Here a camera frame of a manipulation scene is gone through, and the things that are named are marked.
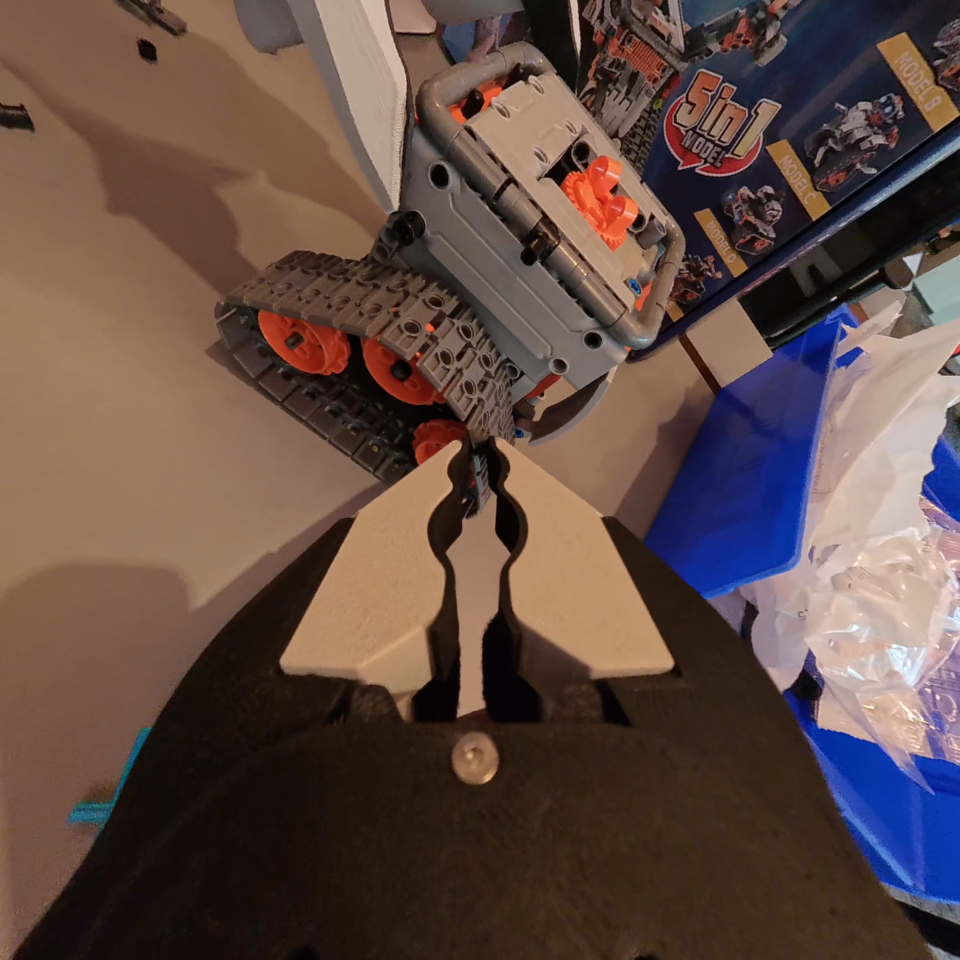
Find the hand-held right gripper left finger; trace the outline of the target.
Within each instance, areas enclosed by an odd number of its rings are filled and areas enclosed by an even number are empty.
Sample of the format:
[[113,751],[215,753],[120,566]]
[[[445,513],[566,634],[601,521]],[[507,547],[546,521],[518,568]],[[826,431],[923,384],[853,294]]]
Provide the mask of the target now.
[[464,442],[445,446],[354,517],[279,665],[411,698],[452,721],[460,642],[450,546],[463,527]]

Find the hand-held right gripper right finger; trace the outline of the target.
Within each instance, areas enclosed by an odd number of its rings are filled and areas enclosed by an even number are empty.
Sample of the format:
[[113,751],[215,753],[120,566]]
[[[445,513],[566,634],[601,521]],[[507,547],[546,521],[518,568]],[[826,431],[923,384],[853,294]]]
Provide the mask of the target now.
[[604,516],[505,440],[490,443],[508,551],[490,623],[490,717],[603,717],[598,685],[675,666]]

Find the grey orange toy block vehicle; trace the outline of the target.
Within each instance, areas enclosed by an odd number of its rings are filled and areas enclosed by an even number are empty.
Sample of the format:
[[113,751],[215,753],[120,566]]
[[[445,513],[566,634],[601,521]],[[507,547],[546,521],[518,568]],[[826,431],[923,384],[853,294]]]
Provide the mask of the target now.
[[368,256],[294,251],[232,294],[296,375],[351,338],[380,390],[444,404],[475,443],[545,444],[651,346],[686,253],[678,222],[526,42],[426,79],[400,205]]

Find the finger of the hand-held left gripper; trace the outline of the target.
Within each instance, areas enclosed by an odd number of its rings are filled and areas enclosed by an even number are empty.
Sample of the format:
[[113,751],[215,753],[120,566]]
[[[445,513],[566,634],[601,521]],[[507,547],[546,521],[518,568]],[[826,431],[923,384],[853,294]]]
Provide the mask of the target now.
[[385,1],[290,1],[354,157],[385,213],[401,204],[411,87]]

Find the blue printed toy box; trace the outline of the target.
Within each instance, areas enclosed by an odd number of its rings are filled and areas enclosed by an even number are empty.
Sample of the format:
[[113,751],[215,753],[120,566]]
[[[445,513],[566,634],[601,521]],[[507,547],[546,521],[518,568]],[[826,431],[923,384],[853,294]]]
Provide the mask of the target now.
[[657,340],[745,292],[958,126],[958,2],[582,2],[580,95],[686,251]]

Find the blue plastic bin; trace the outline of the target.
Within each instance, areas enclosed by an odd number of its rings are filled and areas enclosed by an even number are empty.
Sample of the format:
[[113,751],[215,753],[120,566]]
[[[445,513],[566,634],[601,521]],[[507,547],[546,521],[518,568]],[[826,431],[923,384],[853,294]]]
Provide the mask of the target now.
[[[748,604],[759,611],[750,585],[801,558],[828,378],[845,330],[861,327],[839,307],[721,390],[646,536],[733,626],[747,623]],[[950,535],[944,555],[958,558],[958,481],[934,466],[950,453],[940,441],[920,508],[933,532]],[[913,762],[927,788],[829,700],[811,655],[780,691],[881,881],[958,905],[958,643],[919,690],[927,732]]]

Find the single grey track link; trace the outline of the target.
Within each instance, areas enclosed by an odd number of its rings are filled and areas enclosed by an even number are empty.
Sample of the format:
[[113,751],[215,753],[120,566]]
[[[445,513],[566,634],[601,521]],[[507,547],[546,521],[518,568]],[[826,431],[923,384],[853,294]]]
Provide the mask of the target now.
[[163,6],[162,1],[117,1],[117,3],[143,22],[159,27],[173,37],[181,38],[188,32],[186,21]]

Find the clear plastic bags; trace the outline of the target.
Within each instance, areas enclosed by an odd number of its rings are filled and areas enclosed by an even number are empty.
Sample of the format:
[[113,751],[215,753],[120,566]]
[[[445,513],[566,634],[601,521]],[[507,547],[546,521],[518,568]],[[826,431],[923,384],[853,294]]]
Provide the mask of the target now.
[[780,690],[809,656],[830,702],[915,784],[928,721],[920,689],[958,643],[958,558],[921,508],[932,454],[958,402],[942,367],[958,319],[903,338],[892,305],[847,328],[826,382],[800,558],[751,584],[753,652]]

